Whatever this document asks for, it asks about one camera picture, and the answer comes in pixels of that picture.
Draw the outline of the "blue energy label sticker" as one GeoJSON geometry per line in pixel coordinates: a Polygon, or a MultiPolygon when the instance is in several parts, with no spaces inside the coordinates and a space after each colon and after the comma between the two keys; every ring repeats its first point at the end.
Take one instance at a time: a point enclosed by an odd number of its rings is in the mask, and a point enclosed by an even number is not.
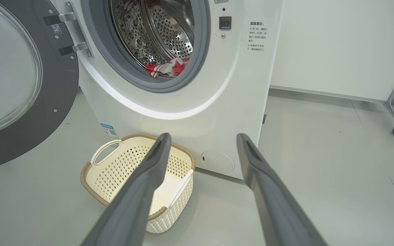
{"type": "Polygon", "coordinates": [[[111,125],[101,123],[102,128],[104,129],[108,139],[110,141],[119,140],[120,138],[116,134],[114,128],[111,125]]]}

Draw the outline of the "printed text notice sticker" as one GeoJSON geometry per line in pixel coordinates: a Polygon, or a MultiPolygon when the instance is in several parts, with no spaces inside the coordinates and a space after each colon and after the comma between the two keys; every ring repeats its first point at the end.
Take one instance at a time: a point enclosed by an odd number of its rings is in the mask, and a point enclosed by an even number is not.
{"type": "Polygon", "coordinates": [[[248,51],[264,52],[269,46],[269,29],[264,22],[250,22],[247,27],[247,45],[248,51]]]}

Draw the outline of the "red and white garment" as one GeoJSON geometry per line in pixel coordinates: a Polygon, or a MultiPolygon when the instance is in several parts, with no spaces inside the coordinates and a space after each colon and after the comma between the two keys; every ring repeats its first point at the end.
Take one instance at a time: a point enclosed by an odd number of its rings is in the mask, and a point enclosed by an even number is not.
{"type": "Polygon", "coordinates": [[[190,58],[174,58],[164,64],[148,64],[145,71],[152,77],[162,76],[178,76],[187,66],[190,58]]]}

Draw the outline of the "white board panel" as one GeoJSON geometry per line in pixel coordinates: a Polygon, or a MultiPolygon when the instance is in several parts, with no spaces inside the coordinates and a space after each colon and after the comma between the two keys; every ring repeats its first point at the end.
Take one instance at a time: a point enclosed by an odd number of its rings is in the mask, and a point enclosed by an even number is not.
{"type": "Polygon", "coordinates": [[[270,88],[386,101],[394,0],[284,0],[270,88]]]}

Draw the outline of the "white front-load washing machine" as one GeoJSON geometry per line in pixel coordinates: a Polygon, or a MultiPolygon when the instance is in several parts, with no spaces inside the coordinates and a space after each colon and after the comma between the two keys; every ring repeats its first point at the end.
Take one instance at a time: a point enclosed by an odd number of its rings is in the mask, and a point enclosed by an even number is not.
{"type": "Polygon", "coordinates": [[[196,167],[205,169],[201,155],[215,150],[230,157],[235,169],[222,174],[241,179],[236,135],[259,141],[283,17],[284,0],[229,0],[210,6],[210,43],[198,75],[187,86],[169,93],[144,91],[122,79],[105,61],[86,26],[81,0],[71,0],[91,46],[93,58],[77,52],[79,85],[100,123],[111,125],[118,137],[169,133],[188,149],[196,167]],[[220,30],[219,17],[231,16],[232,29],[220,30]],[[269,46],[247,50],[250,22],[264,22],[269,46]]]}

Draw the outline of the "metal door hinge bracket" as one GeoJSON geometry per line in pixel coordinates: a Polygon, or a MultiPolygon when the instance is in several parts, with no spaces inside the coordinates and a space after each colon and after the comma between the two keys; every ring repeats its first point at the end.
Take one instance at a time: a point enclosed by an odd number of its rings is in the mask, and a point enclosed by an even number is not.
{"type": "Polygon", "coordinates": [[[52,14],[43,17],[47,26],[57,28],[57,25],[65,23],[70,31],[72,40],[75,42],[71,46],[59,49],[61,56],[68,56],[81,51],[86,57],[93,58],[91,46],[86,38],[86,32],[81,26],[81,18],[75,8],[74,1],[67,0],[64,2],[64,12],[62,14],[52,14]]]}

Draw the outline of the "perforated steel washer drum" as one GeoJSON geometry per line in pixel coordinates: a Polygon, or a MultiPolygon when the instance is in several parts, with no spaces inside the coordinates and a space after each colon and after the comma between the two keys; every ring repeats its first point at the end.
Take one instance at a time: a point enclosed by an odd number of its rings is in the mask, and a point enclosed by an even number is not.
{"type": "Polygon", "coordinates": [[[190,0],[108,0],[120,42],[139,66],[190,58],[194,17],[190,0]]]}

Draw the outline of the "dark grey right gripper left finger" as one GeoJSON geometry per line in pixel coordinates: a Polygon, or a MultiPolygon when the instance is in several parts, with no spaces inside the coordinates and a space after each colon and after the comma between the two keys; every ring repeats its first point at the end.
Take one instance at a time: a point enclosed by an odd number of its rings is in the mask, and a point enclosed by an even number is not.
{"type": "Polygon", "coordinates": [[[81,246],[142,246],[154,191],[162,184],[171,148],[162,133],[81,246]]]}

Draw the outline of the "black round glass washer door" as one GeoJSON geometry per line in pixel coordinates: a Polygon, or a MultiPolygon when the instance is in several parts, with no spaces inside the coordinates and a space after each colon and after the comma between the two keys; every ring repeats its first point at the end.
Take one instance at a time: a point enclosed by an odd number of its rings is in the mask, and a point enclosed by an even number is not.
{"type": "Polygon", "coordinates": [[[72,107],[79,80],[65,24],[72,20],[72,10],[50,0],[0,0],[0,165],[47,139],[72,107]]]}

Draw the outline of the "round white filter cover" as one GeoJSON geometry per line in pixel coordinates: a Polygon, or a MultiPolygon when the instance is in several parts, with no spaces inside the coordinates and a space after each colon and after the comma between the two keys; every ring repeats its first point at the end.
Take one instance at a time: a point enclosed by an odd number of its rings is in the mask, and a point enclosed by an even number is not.
{"type": "Polygon", "coordinates": [[[201,161],[206,170],[219,174],[228,174],[235,169],[235,164],[230,157],[215,150],[203,152],[201,155],[201,161]]]}

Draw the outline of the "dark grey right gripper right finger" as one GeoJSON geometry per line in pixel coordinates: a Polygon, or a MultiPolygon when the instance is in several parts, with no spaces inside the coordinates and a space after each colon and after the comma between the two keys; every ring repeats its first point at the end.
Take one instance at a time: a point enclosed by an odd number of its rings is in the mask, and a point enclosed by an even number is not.
{"type": "Polygon", "coordinates": [[[327,246],[251,138],[239,133],[236,144],[243,179],[255,197],[266,246],[327,246]]]}

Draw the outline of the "cream perforated laundry basket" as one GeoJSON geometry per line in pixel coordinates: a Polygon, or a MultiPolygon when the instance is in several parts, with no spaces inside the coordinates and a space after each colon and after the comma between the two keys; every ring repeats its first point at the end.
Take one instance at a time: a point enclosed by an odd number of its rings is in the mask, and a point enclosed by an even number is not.
{"type": "MultiPolygon", "coordinates": [[[[157,137],[133,134],[105,143],[81,171],[81,184],[108,207],[150,151],[157,137]]],[[[195,159],[186,148],[172,143],[163,183],[154,191],[146,230],[169,230],[183,212],[193,191],[195,159]]]]}

